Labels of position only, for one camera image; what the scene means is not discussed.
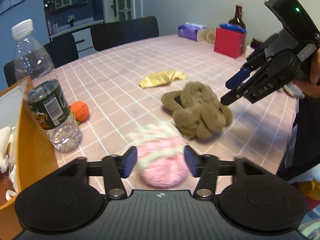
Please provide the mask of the right hand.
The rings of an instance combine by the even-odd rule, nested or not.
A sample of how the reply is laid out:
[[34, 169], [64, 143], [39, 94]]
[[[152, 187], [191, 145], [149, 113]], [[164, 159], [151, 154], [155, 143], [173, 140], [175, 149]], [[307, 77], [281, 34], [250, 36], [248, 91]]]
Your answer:
[[319, 98], [320, 87], [317, 85], [319, 83], [320, 77], [320, 59], [319, 59], [319, 49], [314, 53], [311, 62], [310, 69], [310, 81], [303, 80], [293, 80], [292, 83], [296, 85], [304, 95], [310, 96], [312, 98]]

